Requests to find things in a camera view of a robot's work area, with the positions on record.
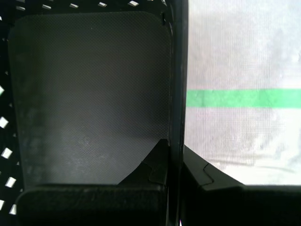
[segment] white mesh backdrop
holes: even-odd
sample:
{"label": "white mesh backdrop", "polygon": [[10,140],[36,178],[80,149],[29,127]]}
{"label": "white mesh backdrop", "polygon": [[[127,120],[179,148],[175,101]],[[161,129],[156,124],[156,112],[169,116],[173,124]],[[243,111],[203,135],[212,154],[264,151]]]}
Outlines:
{"label": "white mesh backdrop", "polygon": [[[301,89],[301,2],[190,0],[188,89]],[[301,185],[301,109],[186,110],[185,144],[244,184]]]}

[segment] green stripe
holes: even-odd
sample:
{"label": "green stripe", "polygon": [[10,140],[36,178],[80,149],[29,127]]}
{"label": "green stripe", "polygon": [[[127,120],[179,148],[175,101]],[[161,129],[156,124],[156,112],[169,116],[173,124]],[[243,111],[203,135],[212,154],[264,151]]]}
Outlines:
{"label": "green stripe", "polygon": [[186,105],[301,108],[301,89],[188,90]]}

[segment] black plastic edge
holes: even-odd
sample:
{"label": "black plastic edge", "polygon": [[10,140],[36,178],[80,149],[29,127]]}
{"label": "black plastic edge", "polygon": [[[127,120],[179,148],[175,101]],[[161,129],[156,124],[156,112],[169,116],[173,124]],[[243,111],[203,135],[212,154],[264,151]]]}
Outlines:
{"label": "black plastic edge", "polygon": [[188,0],[166,0],[173,17],[173,84],[171,92],[171,146],[169,167],[169,224],[178,226],[180,173],[183,164],[183,146],[186,110],[188,57]]}

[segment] plastic crate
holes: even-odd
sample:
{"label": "plastic crate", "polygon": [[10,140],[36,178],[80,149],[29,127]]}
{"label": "plastic crate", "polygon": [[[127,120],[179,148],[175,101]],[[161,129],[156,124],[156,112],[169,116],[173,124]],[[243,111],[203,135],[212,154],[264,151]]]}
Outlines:
{"label": "plastic crate", "polygon": [[160,139],[171,146],[177,183],[187,64],[181,8],[165,0],[0,0],[0,225],[14,225],[23,189],[116,185]]}

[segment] square hole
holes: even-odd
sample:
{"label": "square hole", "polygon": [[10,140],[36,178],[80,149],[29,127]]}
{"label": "square hole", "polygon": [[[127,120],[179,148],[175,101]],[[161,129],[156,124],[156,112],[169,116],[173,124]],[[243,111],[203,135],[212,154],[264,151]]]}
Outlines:
{"label": "square hole", "polygon": [[3,204],[4,204],[4,201],[0,200],[0,210],[2,209]]}
{"label": "square hole", "polygon": [[16,206],[16,204],[14,204],[14,205],[11,207],[11,209],[10,209],[10,211],[9,211],[9,214],[11,214],[11,215],[16,215],[16,214],[17,214],[17,206]]}
{"label": "square hole", "polygon": [[78,8],[79,6],[71,3],[70,7],[72,7],[72,8]]}
{"label": "square hole", "polygon": [[42,5],[42,8],[44,8],[44,9],[51,9],[51,7],[50,6],[47,6],[47,5]]}
{"label": "square hole", "polygon": [[0,118],[0,127],[5,128],[7,124],[8,124],[8,121],[4,117],[1,117]]}
{"label": "square hole", "polygon": [[13,187],[14,184],[15,184],[15,182],[16,182],[16,179],[14,179],[12,177],[9,177],[8,180],[7,180],[7,182],[6,182],[6,184],[5,184],[5,186],[6,187]]}
{"label": "square hole", "polygon": [[20,10],[20,11],[25,11],[25,8],[24,8],[24,7],[21,7],[21,6],[16,6],[16,9],[17,9],[17,10]]}
{"label": "square hole", "polygon": [[133,7],[136,7],[136,6],[139,5],[139,3],[138,3],[138,2],[135,2],[135,1],[130,1],[128,4],[129,4],[130,6],[133,6]]}
{"label": "square hole", "polygon": [[0,86],[0,96],[3,92],[4,92],[4,88],[2,88],[2,86]]}
{"label": "square hole", "polygon": [[101,7],[106,7],[106,6],[107,6],[107,4],[105,4],[105,3],[103,3],[103,2],[99,2],[99,3],[98,3],[98,6],[101,6]]}
{"label": "square hole", "polygon": [[5,148],[4,151],[2,152],[1,156],[3,158],[8,159],[11,154],[12,154],[12,151],[10,149],[8,149],[8,148]]}

